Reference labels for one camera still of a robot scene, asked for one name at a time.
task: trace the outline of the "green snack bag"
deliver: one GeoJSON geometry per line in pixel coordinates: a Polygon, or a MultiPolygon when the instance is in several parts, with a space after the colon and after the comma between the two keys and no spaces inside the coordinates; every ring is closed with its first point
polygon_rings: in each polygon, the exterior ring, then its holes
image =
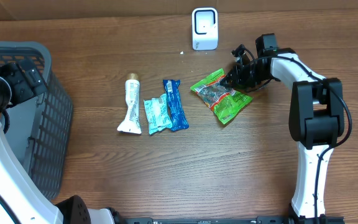
{"type": "Polygon", "coordinates": [[[223,68],[208,75],[190,89],[204,100],[207,107],[214,111],[218,119],[226,124],[233,119],[241,108],[252,101],[252,97],[242,94],[233,88],[219,84],[225,77],[223,68]]]}

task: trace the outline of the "blue wrapper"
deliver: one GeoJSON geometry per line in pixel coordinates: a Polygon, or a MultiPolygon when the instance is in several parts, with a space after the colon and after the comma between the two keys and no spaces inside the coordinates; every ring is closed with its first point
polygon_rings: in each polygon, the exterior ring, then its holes
{"type": "Polygon", "coordinates": [[[163,80],[165,92],[167,93],[167,103],[171,110],[172,131],[188,129],[189,123],[186,120],[185,112],[181,107],[180,93],[178,87],[180,80],[163,80]]]}

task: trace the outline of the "teal packet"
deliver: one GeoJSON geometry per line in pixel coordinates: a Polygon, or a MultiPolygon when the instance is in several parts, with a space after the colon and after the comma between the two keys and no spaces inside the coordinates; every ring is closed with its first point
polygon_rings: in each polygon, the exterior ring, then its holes
{"type": "Polygon", "coordinates": [[[164,93],[160,98],[152,98],[144,101],[147,121],[149,122],[149,134],[162,131],[165,128],[172,128],[171,118],[168,115],[167,94],[164,93]]]}

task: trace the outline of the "wooden wall panel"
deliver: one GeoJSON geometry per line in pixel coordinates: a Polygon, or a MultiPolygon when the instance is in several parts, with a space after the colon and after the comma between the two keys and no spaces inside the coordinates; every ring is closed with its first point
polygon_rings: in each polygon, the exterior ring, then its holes
{"type": "Polygon", "coordinates": [[[355,0],[0,0],[0,21],[190,14],[196,7],[218,12],[358,9],[355,0]]]}

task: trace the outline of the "wooden tabletop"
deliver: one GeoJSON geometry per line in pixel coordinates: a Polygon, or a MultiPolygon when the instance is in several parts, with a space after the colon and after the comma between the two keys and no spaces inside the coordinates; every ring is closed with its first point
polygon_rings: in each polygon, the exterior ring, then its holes
{"type": "Polygon", "coordinates": [[[328,215],[358,223],[358,10],[219,14],[219,46],[191,47],[190,16],[0,22],[0,40],[37,41],[75,105],[60,195],[125,217],[245,218],[284,215],[295,191],[298,152],[288,131],[290,91],[278,82],[223,126],[190,91],[211,72],[229,71],[231,50],[274,32],[315,72],[341,79],[353,133],[329,162],[328,215]],[[126,75],[140,75],[140,99],[180,79],[190,128],[148,135],[117,132],[126,114],[126,75]]]}

